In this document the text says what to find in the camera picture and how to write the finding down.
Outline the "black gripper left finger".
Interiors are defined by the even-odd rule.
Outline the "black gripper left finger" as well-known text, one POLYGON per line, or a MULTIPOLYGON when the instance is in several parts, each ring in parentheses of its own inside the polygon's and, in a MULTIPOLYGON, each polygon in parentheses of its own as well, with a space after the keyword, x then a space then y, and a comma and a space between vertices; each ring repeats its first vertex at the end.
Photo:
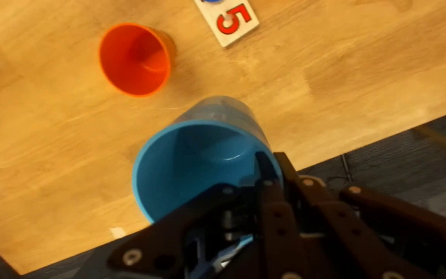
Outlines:
POLYGON ((295 170, 265 156, 252 188, 221 184, 149 229, 128 238, 108 266, 128 279, 340 279, 346 273, 338 246, 307 236, 284 191, 295 170))

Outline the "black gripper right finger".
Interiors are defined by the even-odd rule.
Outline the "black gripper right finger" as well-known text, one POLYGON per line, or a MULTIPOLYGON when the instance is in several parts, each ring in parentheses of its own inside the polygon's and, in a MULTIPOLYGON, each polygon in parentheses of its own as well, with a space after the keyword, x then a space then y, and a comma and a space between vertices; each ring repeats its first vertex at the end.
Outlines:
POLYGON ((446 218, 362 187, 334 196, 323 180, 300 176, 287 156, 276 160, 312 277, 446 277, 446 218))

